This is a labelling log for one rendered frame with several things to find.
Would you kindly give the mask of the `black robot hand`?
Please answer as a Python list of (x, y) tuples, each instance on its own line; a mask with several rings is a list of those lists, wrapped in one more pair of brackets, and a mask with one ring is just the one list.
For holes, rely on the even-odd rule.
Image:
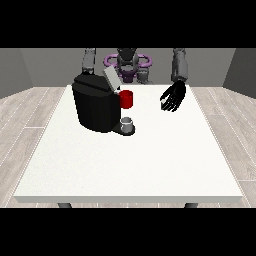
[(161, 109), (164, 111), (175, 112), (185, 98), (185, 94), (185, 83), (181, 80), (176, 81), (160, 97), (160, 102), (166, 100), (165, 106), (161, 106)]

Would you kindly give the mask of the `small grey cup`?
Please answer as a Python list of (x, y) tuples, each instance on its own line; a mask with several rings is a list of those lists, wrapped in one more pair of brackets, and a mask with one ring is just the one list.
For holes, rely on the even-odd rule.
[(133, 129), (133, 121), (130, 117), (123, 117), (120, 120), (121, 131), (124, 133), (129, 133)]

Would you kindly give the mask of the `red pod holder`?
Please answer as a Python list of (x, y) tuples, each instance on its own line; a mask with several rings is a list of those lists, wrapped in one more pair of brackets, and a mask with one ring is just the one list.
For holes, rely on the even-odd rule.
[(133, 92), (130, 90), (122, 90), (119, 93), (120, 107), (123, 109), (129, 109), (133, 106)]

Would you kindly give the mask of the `pale grey machine lid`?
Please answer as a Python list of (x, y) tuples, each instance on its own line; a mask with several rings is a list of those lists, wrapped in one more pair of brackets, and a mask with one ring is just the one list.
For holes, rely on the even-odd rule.
[(116, 91), (122, 84), (113, 66), (109, 66), (102, 71), (104, 77), (107, 79), (111, 89)]

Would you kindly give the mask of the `black coffee machine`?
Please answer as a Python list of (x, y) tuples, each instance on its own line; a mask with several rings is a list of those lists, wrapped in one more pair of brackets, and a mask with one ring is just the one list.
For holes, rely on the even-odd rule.
[(101, 133), (116, 132), (123, 136), (135, 133), (121, 131), (120, 92), (114, 92), (107, 79), (99, 75), (78, 75), (72, 91), (79, 122), (85, 128)]

